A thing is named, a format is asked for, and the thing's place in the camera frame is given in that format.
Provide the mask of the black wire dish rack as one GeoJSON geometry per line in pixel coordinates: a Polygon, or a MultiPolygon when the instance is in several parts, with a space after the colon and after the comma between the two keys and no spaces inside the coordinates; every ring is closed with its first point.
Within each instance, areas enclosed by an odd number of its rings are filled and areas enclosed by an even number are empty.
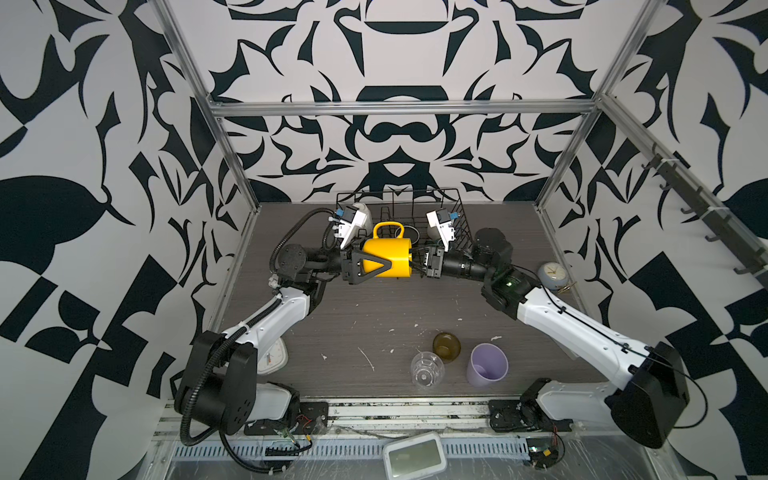
{"type": "Polygon", "coordinates": [[[360,240],[371,239],[373,227],[380,222],[399,222],[404,231],[397,226],[384,226],[379,230],[379,236],[389,238],[403,232],[404,237],[412,241],[417,253],[422,254],[428,246],[442,243],[439,232],[429,226],[427,213],[446,210],[454,216],[451,225],[455,239],[450,241],[450,248],[466,252],[472,245],[471,229],[457,188],[385,187],[380,191],[364,189],[335,194],[337,209],[353,207],[355,204],[363,204],[369,211],[365,227],[357,234],[360,240]]]}

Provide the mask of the small circuit board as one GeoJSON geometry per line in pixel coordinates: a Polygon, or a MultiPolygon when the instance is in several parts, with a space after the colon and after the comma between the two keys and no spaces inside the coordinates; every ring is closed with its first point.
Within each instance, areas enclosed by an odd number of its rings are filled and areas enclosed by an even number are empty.
{"type": "Polygon", "coordinates": [[[528,464],[536,470],[549,470],[560,463],[566,453],[565,442],[557,435],[526,439],[528,464]]]}

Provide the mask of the round grey alarm clock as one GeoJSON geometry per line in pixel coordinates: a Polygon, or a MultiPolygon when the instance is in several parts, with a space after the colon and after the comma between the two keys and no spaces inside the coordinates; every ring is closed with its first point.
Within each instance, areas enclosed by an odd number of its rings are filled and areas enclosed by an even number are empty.
{"type": "Polygon", "coordinates": [[[571,285],[567,269],[559,262],[550,261],[541,264],[537,275],[541,284],[551,291],[561,291],[571,285]]]}

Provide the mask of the cream white mug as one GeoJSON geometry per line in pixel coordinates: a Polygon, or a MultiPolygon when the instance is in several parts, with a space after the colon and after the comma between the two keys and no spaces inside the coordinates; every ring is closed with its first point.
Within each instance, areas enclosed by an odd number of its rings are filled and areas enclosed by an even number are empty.
{"type": "Polygon", "coordinates": [[[368,206],[361,202],[356,202],[351,205],[355,210],[353,216],[353,233],[356,236],[367,237],[373,232],[373,217],[368,206]]]}

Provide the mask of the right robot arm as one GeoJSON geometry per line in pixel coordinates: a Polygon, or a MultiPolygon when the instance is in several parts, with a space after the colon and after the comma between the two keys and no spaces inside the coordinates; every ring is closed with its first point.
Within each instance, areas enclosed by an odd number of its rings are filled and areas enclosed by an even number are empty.
{"type": "Polygon", "coordinates": [[[579,401],[574,388],[545,382],[535,401],[550,419],[605,419],[640,445],[661,448],[690,403],[680,353],[664,341],[650,346],[592,319],[511,256],[511,244],[495,228],[480,230],[468,250],[432,242],[416,254],[422,274],[479,282],[495,310],[549,336],[605,377],[607,389],[591,402],[579,401]]]}

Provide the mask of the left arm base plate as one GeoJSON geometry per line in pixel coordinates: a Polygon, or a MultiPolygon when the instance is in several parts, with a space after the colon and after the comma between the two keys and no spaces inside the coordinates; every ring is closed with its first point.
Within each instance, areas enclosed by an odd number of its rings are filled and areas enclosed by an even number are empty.
{"type": "Polygon", "coordinates": [[[329,403],[324,401],[301,401],[289,406],[287,413],[278,420],[256,420],[247,423],[244,434],[266,436],[295,434],[311,435],[326,428],[329,417],[329,403]]]}

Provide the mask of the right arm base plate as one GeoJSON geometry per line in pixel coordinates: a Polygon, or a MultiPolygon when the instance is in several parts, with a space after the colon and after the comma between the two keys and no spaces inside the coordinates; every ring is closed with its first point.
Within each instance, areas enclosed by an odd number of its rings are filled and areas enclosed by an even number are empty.
{"type": "Polygon", "coordinates": [[[572,421],[553,420],[532,400],[490,400],[489,425],[496,433],[571,432],[572,421]]]}

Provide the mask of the black wall hook rail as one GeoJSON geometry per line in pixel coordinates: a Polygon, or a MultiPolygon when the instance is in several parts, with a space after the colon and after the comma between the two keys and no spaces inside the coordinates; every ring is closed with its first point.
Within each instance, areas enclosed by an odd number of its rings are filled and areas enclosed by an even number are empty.
{"type": "Polygon", "coordinates": [[[742,222],[699,180],[680,159],[667,155],[657,143],[640,147],[647,159],[645,172],[661,179],[661,195],[657,203],[657,220],[662,225],[662,210],[670,193],[683,202],[680,212],[686,218],[701,221],[711,232],[705,239],[719,242],[738,260],[733,271],[737,275],[750,275],[764,289],[767,288],[767,245],[742,222]]]}

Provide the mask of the lilac plastic cup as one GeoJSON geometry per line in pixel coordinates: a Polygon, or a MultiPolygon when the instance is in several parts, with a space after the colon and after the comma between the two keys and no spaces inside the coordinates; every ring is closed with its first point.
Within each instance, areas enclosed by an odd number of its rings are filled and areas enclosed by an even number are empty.
{"type": "Polygon", "coordinates": [[[470,353],[466,379],[470,385],[484,388],[503,380],[508,371],[509,361],[505,353],[494,344],[481,343],[470,353]]]}

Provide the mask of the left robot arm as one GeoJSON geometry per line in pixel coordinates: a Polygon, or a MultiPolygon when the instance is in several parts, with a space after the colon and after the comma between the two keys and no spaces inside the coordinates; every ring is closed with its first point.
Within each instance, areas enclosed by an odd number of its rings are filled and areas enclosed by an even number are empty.
{"type": "Polygon", "coordinates": [[[292,431],[300,415],[296,390],[258,380],[258,364],[283,334],[320,304],[326,285],[337,277],[353,284],[368,280],[362,264],[368,254],[362,238],[373,231],[367,206],[316,208],[301,217],[269,257],[272,298],[223,331],[195,337],[174,395],[180,414],[179,439],[187,447],[218,435],[230,458],[255,474],[278,475],[313,442],[294,443],[278,461],[253,463],[237,454],[229,438],[251,421],[273,421],[292,431]]]}

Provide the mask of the square white clock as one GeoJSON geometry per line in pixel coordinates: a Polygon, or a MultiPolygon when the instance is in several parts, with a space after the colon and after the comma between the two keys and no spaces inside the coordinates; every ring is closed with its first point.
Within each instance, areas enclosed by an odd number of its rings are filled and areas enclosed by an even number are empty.
{"type": "Polygon", "coordinates": [[[289,361],[288,349],[282,338],[279,338],[259,359],[257,374],[268,376],[284,368],[289,361]]]}

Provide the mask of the clear glass cup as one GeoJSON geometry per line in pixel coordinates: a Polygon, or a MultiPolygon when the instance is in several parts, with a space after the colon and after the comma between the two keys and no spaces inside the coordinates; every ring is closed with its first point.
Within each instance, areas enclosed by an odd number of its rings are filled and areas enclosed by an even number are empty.
{"type": "Polygon", "coordinates": [[[433,388],[443,379],[445,366],[442,359],[433,352],[421,351],[411,361],[411,380],[419,388],[433,388]]]}

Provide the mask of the yellow mug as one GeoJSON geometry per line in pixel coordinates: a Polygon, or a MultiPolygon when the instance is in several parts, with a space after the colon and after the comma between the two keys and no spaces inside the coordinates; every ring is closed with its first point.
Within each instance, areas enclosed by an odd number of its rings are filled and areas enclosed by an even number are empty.
{"type": "Polygon", "coordinates": [[[405,226],[395,221],[377,223],[372,237],[362,247],[362,251],[392,262],[392,268],[376,276],[379,278],[409,278],[413,272],[409,265],[411,249],[412,241],[405,237],[405,226]]]}

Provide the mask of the olive glass cup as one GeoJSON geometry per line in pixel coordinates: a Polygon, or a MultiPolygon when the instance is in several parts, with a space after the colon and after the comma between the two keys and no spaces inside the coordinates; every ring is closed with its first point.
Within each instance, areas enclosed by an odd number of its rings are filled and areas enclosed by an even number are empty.
{"type": "Polygon", "coordinates": [[[451,363],[461,354],[461,342],[452,333],[440,332],[432,341],[432,352],[443,362],[451,363]]]}

